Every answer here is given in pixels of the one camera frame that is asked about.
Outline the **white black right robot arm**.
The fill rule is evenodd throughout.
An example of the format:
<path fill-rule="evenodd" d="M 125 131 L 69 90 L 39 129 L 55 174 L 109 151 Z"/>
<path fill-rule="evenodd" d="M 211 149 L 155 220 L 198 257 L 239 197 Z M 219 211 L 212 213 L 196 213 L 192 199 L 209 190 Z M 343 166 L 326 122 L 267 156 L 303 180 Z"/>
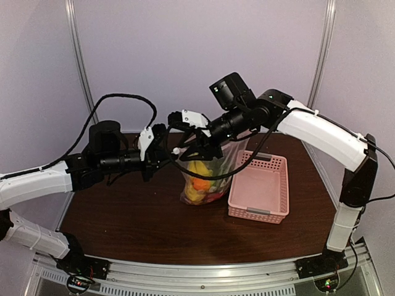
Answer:
<path fill-rule="evenodd" d="M 181 161 L 222 157 L 221 145 L 247 131 L 267 128 L 290 135 L 333 157 L 345 167 L 339 208 L 316 265 L 331 271 L 343 251 L 362 209 L 370 200 L 378 169 L 375 138 L 344 128 L 276 89 L 256 97 L 239 73 L 233 72 L 210 86 L 225 113 L 209 121 L 204 115 L 182 110 L 185 128 L 179 146 Z"/>

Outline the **pink perforated plastic basket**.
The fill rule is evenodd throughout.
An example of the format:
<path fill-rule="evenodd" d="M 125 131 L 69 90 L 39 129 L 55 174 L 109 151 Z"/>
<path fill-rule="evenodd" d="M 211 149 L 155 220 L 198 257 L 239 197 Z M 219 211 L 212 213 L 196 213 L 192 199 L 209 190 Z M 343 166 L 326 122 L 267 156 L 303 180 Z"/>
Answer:
<path fill-rule="evenodd" d="M 259 152 L 232 179 L 228 215 L 280 224 L 289 214 L 288 162 L 280 155 Z"/>

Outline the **yellow toy lemon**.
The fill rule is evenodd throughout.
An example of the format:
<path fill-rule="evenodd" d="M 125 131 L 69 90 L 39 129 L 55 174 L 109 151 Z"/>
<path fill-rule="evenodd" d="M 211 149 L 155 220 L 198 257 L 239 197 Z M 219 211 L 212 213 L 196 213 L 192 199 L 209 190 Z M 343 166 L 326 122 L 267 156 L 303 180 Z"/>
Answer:
<path fill-rule="evenodd" d="M 189 204 L 199 205 L 202 203 L 206 196 L 203 190 L 197 191 L 194 187 L 186 187 L 185 191 L 186 200 Z"/>

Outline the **green toy bell pepper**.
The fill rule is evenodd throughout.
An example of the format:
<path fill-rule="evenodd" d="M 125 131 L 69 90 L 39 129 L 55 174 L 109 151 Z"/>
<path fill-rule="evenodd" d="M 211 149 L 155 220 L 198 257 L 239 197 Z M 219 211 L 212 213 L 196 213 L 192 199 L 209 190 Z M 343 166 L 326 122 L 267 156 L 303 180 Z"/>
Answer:
<path fill-rule="evenodd" d="M 229 170 L 229 165 L 227 164 L 227 160 L 225 157 L 221 159 L 215 158 L 210 161 L 209 169 L 212 170 L 212 176 L 216 177 L 226 174 Z"/>

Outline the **left aluminium corner post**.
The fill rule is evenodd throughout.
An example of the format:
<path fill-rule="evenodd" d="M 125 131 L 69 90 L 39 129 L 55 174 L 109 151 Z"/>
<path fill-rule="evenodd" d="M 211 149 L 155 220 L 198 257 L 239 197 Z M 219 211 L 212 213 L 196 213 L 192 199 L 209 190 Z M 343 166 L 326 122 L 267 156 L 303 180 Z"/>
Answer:
<path fill-rule="evenodd" d="M 83 58 L 83 51 L 82 51 L 80 36 L 78 32 L 77 17 L 75 13 L 75 2 L 73 0 L 65 0 L 64 3 L 65 3 L 66 18 L 69 24 L 73 54 L 77 65 L 77 73 L 80 79 L 80 84 L 83 91 L 83 97 L 85 99 L 88 112 L 91 113 L 94 109 L 94 100 L 92 97 L 88 74 L 85 67 L 85 61 Z"/>

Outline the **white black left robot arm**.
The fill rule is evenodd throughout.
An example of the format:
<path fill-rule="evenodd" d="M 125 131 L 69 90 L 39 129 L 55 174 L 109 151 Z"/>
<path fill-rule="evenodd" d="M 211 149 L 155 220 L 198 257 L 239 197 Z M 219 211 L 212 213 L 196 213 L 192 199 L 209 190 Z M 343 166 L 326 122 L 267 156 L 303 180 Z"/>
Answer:
<path fill-rule="evenodd" d="M 164 124 L 145 127 L 139 134 L 137 148 L 131 149 L 120 123 L 100 121 L 90 126 L 88 144 L 82 153 L 62 157 L 49 168 L 1 176 L 1 239 L 47 253 L 64 261 L 74 273 L 84 273 L 89 261 L 75 236 L 32 223 L 13 212 L 11 206 L 50 194 L 82 191 L 110 175 L 120 178 L 139 171 L 143 180 L 149 181 L 168 164 L 160 147 L 165 131 Z"/>

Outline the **clear zip top bag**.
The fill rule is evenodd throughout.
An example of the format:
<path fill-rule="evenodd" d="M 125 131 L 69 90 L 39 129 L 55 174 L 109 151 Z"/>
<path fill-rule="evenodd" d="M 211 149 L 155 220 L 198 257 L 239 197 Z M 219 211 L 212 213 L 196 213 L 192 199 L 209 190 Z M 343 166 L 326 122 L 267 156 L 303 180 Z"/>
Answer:
<path fill-rule="evenodd" d="M 237 163 L 238 153 L 242 152 L 246 149 L 247 143 L 248 143 L 248 140 L 244 139 L 244 140 L 238 141 L 238 142 L 234 142 L 234 141 L 227 142 L 226 144 L 222 145 L 223 157 L 226 158 L 227 164 L 229 165 L 229 170 L 227 173 L 232 172 L 237 167 L 239 167 L 239 164 Z M 187 169 L 187 170 L 188 170 L 189 162 L 190 161 L 187 161 L 187 162 L 182 162 L 180 160 L 177 161 L 177 163 L 180 164 L 180 166 L 182 166 L 184 169 Z M 202 161 L 202 162 L 209 169 L 210 161 Z M 193 205 L 193 204 L 190 204 L 187 202 L 184 191 L 185 191 L 186 187 L 192 187 L 192 180 L 193 180 L 193 178 L 196 178 L 196 177 L 187 175 L 186 173 L 183 173 L 183 177 L 185 179 L 185 186 L 184 186 L 183 191 L 180 194 L 180 200 L 185 204 Z M 232 179 L 232 177 L 228 177 L 228 178 L 224 178 L 224 179 L 210 181 L 211 187 L 208 191 L 205 191 L 206 196 L 209 194 L 212 194 L 212 193 L 216 193 L 216 192 L 227 193 L 230 188 L 230 185 L 231 185 L 231 179 Z M 206 196 L 205 196 L 204 200 L 202 201 L 202 203 L 199 205 L 207 204 Z"/>

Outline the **orange toy tangerine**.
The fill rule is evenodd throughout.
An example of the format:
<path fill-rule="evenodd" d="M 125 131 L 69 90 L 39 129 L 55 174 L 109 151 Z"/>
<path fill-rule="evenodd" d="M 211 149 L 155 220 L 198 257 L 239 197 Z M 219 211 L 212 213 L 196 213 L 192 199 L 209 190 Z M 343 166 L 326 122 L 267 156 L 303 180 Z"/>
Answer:
<path fill-rule="evenodd" d="M 209 180 L 193 178 L 192 186 L 197 191 L 208 191 L 211 187 L 211 182 Z"/>

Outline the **circuit board with leds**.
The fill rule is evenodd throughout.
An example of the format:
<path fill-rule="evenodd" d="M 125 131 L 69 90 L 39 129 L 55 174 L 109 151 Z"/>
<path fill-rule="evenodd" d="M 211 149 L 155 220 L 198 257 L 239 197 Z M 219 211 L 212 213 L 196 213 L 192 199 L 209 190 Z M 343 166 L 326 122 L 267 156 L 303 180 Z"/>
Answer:
<path fill-rule="evenodd" d="M 66 288 L 71 293 L 80 294 L 86 292 L 94 281 L 81 276 L 71 275 L 67 278 Z"/>
<path fill-rule="evenodd" d="M 339 277 L 332 275 L 332 276 L 325 276 L 314 279 L 315 287 L 323 293 L 331 293 L 335 291 L 339 286 Z"/>

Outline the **aluminium corner post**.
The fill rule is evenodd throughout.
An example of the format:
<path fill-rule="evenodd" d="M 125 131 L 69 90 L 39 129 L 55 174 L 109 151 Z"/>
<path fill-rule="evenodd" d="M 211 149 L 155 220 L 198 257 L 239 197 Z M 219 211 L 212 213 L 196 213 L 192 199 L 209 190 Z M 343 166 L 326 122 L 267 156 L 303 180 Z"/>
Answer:
<path fill-rule="evenodd" d="M 320 50 L 318 53 L 317 64 L 315 68 L 315 74 L 312 80 L 312 86 L 310 89 L 309 99 L 307 106 L 312 108 L 317 100 L 320 85 L 323 80 L 323 74 L 325 70 L 325 64 L 328 58 L 328 53 L 331 46 L 331 40 L 333 37 L 333 30 L 336 20 L 336 1 L 327 0 L 325 18 L 323 23 L 322 38 L 320 43 Z"/>
<path fill-rule="evenodd" d="M 80 36 L 78 32 L 77 17 L 75 13 L 75 2 L 73 0 L 65 0 L 64 3 L 65 3 L 66 18 L 69 24 L 73 54 L 77 65 L 77 73 L 80 79 L 80 84 L 83 91 L 83 97 L 85 99 L 88 112 L 91 113 L 94 109 L 94 100 L 92 97 L 88 74 L 85 67 L 85 61 L 83 58 L 83 51 L 82 51 Z"/>

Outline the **red toy apple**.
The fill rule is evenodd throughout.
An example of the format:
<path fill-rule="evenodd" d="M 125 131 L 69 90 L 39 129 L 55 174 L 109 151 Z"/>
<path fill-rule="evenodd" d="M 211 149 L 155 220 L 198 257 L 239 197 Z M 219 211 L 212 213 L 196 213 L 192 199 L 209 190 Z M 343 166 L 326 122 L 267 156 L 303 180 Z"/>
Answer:
<path fill-rule="evenodd" d="M 210 203 L 215 200 L 221 199 L 224 195 L 225 195 L 224 192 L 216 192 L 216 193 L 209 194 L 206 196 L 206 202 Z"/>

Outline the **left circuit board with leds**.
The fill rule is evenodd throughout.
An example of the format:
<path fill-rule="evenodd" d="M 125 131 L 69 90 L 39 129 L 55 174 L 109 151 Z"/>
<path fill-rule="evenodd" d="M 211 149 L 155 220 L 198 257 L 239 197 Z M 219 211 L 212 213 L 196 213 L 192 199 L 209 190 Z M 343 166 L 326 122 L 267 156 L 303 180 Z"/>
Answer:
<path fill-rule="evenodd" d="M 71 293 L 80 294 L 86 292 L 94 281 L 81 276 L 71 275 L 67 278 L 66 288 Z"/>

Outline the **aluminium front rail frame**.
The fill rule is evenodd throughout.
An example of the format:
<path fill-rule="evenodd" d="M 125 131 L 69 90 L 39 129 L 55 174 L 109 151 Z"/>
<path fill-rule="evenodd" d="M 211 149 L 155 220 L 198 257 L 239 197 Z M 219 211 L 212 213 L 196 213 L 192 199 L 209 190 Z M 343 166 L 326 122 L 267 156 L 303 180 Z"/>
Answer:
<path fill-rule="evenodd" d="M 157 265 L 111 260 L 105 279 L 95 279 L 81 295 L 384 295 L 364 242 L 354 246 L 358 265 L 336 293 L 321 292 L 321 276 L 300 278 L 299 258 L 230 265 Z M 47 255 L 33 257 L 22 295 L 73 295 L 67 274 Z"/>

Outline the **yellow toy banana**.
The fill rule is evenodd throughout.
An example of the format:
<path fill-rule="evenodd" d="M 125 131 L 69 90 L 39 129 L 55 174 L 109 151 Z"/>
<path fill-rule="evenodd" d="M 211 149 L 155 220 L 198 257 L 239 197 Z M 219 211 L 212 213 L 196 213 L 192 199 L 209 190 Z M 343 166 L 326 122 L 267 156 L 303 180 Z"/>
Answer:
<path fill-rule="evenodd" d="M 188 170 L 197 175 L 205 177 L 212 176 L 212 170 L 208 169 L 206 165 L 200 160 L 190 161 L 188 164 Z"/>

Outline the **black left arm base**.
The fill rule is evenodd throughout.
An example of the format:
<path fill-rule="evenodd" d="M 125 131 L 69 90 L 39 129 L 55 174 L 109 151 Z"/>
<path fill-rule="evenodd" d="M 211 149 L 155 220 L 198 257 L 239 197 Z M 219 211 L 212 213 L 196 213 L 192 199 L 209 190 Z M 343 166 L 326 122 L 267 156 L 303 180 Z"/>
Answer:
<path fill-rule="evenodd" d="M 62 232 L 67 238 L 69 251 L 64 258 L 54 260 L 59 269 L 66 273 L 76 274 L 89 279 L 107 278 L 110 262 L 105 259 L 89 257 L 85 255 L 78 239 L 67 232 Z"/>

